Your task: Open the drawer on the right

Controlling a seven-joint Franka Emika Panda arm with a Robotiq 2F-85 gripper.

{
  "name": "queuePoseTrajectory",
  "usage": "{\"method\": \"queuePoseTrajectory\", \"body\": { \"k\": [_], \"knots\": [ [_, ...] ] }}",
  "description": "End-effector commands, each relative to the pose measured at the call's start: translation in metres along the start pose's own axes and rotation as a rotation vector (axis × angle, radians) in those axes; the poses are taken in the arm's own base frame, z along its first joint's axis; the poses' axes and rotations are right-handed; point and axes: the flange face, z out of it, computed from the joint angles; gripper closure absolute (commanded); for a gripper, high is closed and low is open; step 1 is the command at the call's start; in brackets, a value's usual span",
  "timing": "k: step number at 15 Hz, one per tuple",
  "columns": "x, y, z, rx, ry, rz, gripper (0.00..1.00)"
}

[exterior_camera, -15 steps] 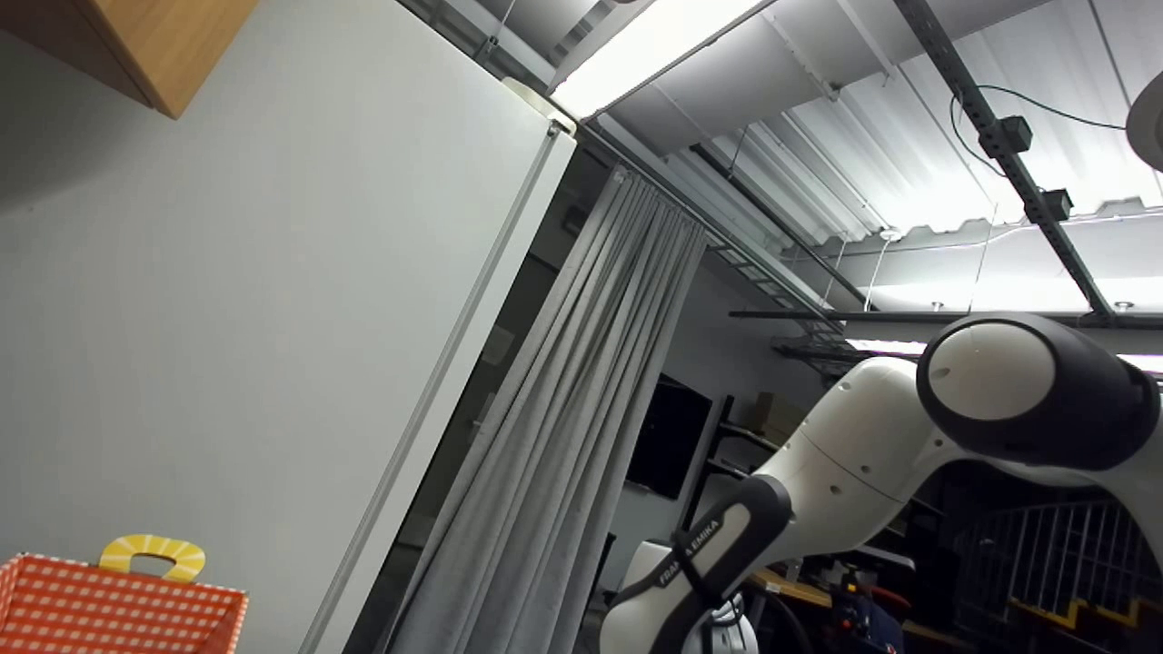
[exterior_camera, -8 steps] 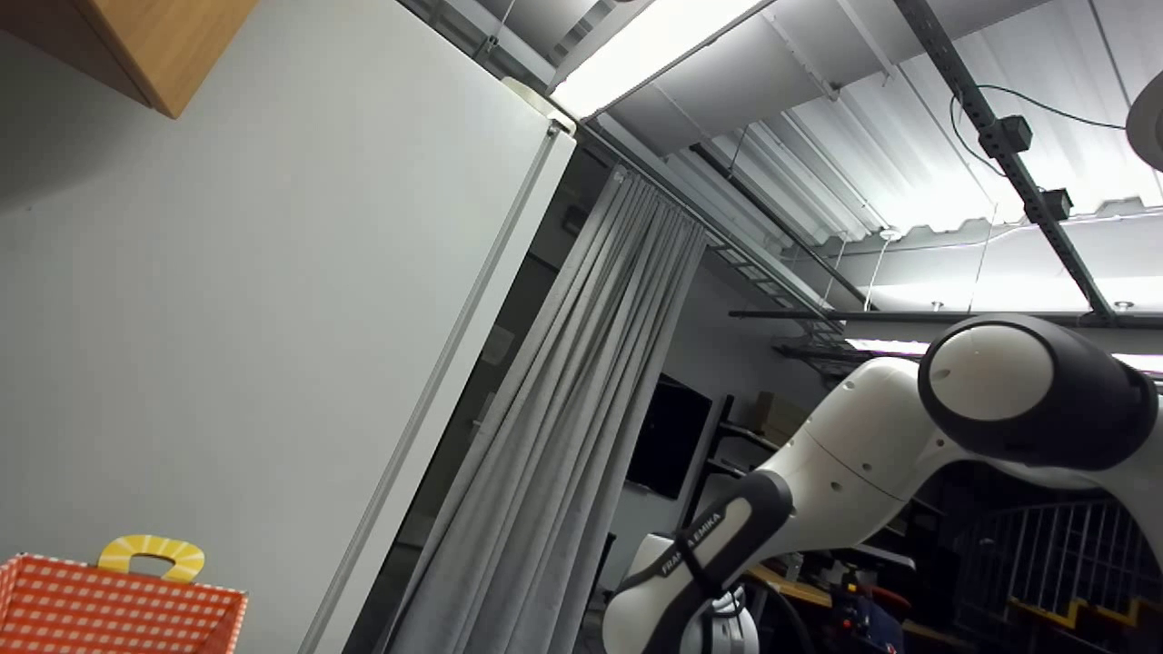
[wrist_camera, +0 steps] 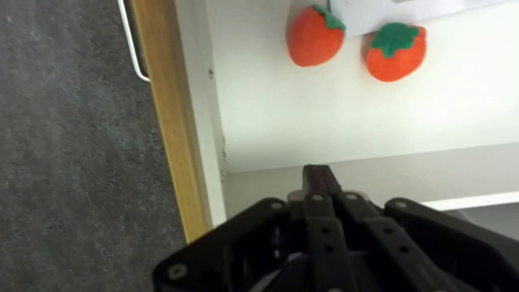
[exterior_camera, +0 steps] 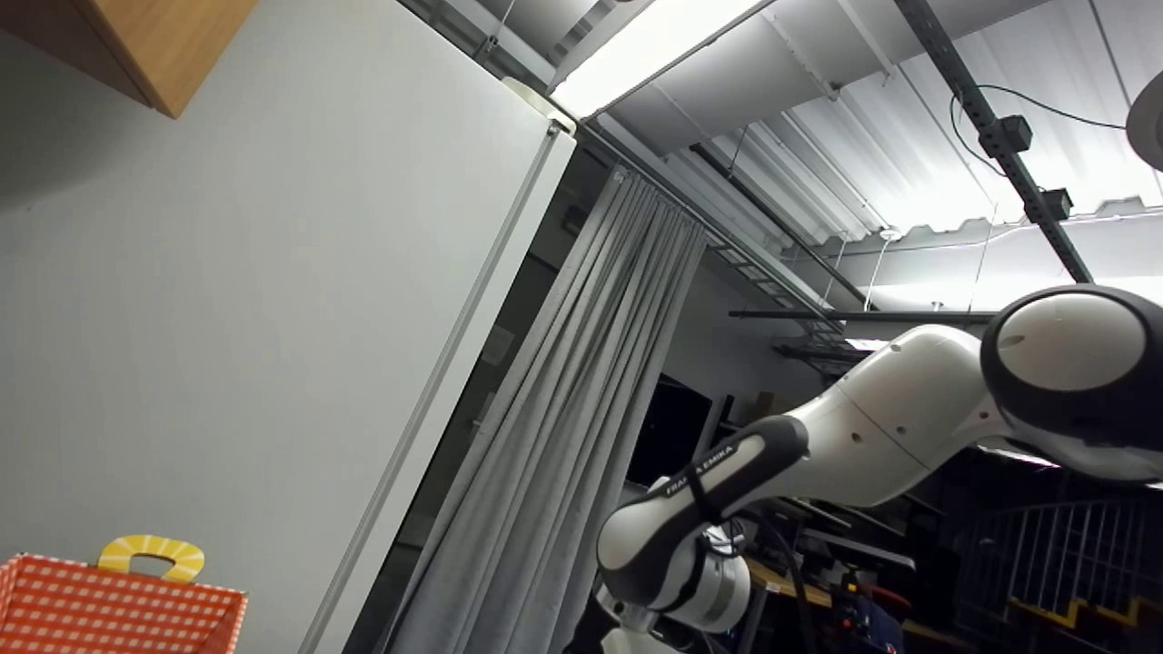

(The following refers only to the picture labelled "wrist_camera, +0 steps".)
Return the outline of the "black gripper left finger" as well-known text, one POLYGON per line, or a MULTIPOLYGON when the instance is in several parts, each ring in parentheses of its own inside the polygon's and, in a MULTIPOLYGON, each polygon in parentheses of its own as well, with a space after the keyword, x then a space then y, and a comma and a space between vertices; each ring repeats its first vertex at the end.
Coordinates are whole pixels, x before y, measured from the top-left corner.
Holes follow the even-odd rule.
POLYGON ((332 197, 340 187, 327 166, 303 168, 303 219, 312 292, 350 292, 348 258, 332 197))

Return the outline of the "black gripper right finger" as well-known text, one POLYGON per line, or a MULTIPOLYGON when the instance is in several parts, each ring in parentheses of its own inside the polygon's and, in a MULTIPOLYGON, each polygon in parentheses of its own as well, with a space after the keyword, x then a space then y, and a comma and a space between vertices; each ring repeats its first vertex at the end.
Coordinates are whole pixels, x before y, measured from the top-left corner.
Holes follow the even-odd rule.
POLYGON ((335 198, 346 242, 371 255, 369 267, 387 292, 449 292, 449 280, 390 218, 380 216, 361 195, 335 198))

